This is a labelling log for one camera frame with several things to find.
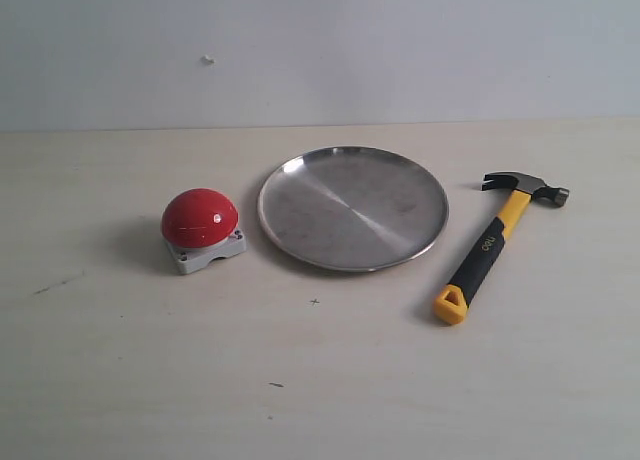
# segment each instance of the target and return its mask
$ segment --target metal plate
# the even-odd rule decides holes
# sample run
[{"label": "metal plate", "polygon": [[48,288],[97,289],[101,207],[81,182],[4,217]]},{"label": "metal plate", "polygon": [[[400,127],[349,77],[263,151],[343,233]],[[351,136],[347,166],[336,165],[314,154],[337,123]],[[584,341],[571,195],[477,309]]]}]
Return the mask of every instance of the metal plate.
[{"label": "metal plate", "polygon": [[367,147],[293,158],[267,179],[258,215],[282,250],[332,270],[366,272],[411,260],[447,222],[442,186],[411,160]]}]

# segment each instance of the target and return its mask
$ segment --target hammer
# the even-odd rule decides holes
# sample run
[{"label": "hammer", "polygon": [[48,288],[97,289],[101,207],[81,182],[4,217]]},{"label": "hammer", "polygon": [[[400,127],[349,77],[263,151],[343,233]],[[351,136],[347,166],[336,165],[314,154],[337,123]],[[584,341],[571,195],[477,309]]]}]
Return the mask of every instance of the hammer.
[{"label": "hammer", "polygon": [[546,199],[552,205],[562,207],[569,197],[569,190],[566,188],[551,188],[542,179],[524,173],[489,173],[484,176],[484,180],[482,190],[508,188],[513,192],[447,286],[436,297],[434,313],[450,325],[462,322],[467,316],[471,300],[531,200]]}]

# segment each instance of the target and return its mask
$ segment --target red button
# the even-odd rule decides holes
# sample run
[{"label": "red button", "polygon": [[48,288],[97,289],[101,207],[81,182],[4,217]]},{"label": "red button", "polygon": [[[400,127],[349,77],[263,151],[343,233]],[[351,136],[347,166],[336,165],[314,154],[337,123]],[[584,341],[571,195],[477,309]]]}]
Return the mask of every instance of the red button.
[{"label": "red button", "polygon": [[231,235],[237,225],[238,211],[231,200],[207,188],[181,193],[162,215],[162,235],[183,248],[214,245]]}]

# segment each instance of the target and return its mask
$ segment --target hammer head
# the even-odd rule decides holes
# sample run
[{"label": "hammer head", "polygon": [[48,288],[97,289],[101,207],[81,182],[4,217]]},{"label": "hammer head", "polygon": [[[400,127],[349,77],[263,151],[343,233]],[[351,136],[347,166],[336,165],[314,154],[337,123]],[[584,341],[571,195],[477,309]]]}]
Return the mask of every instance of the hammer head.
[{"label": "hammer head", "polygon": [[566,188],[552,188],[544,180],[531,175],[519,172],[495,172],[484,176],[485,183],[482,190],[493,190],[494,188],[508,188],[509,190],[520,190],[528,193],[533,199],[546,198],[554,205],[561,207],[569,197],[569,190]]}]

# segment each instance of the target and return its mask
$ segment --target white table surface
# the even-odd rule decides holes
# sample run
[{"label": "white table surface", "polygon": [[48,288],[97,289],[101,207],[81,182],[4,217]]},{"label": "white table surface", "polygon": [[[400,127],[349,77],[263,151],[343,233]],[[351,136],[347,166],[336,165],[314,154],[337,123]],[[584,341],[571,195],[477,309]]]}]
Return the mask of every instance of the white table surface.
[{"label": "white table surface", "polygon": [[[639,138],[632,118],[0,136],[0,458],[638,458]],[[427,254],[334,275],[261,236],[265,175],[339,144],[442,182]],[[478,190],[495,170],[571,196],[529,208],[444,327],[431,299],[506,198]],[[236,202],[250,247],[178,276],[159,219],[194,187]]]}]

